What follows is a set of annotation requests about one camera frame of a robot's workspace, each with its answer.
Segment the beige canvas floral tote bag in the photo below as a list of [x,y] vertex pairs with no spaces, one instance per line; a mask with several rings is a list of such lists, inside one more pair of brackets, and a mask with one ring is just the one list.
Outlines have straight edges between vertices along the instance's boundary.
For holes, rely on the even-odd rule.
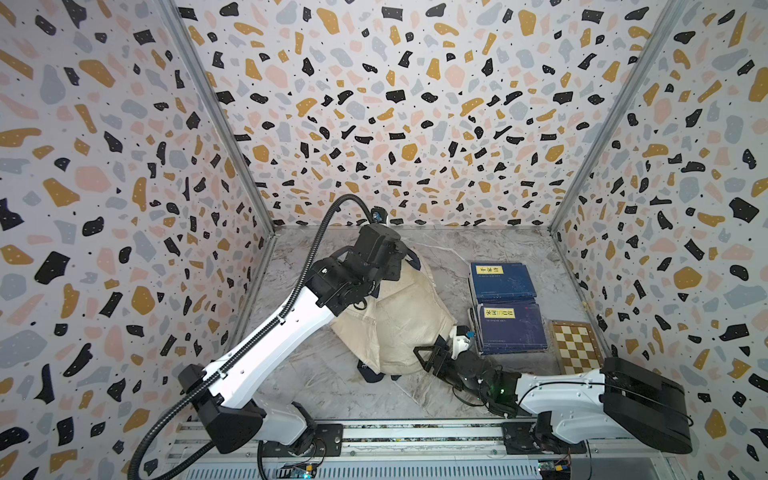
[[383,281],[365,309],[350,307],[330,323],[358,358],[357,371],[368,383],[419,371],[413,349],[448,339],[457,326],[438,295],[429,265],[419,263],[414,267],[404,259],[399,280]]

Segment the dark blue thin book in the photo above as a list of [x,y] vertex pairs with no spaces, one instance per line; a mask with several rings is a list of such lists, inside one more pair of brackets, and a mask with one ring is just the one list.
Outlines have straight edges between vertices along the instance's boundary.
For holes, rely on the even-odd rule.
[[536,298],[529,271],[522,263],[472,262],[468,282],[475,304]]
[[548,347],[539,306],[533,301],[479,304],[469,309],[483,355],[544,351]]

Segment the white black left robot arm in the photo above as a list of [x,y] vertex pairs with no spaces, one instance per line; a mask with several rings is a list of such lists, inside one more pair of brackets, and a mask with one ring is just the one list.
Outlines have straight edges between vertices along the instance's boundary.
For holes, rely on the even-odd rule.
[[361,227],[356,242],[328,257],[310,257],[297,291],[272,318],[206,367],[180,374],[183,389],[221,454],[252,440],[275,442],[297,454],[312,444],[316,423],[298,403],[271,403],[257,390],[304,340],[350,307],[371,305],[382,283],[401,278],[402,265],[420,270],[417,254],[383,224]]

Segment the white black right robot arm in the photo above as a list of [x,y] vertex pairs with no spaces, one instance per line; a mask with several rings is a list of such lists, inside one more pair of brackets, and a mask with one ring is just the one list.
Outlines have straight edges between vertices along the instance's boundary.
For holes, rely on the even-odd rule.
[[427,373],[474,397],[489,413],[536,420],[533,443],[556,453],[595,439],[634,438],[664,453],[692,452],[692,419],[683,387],[617,357],[588,372],[539,376],[504,369],[443,338],[413,349]]

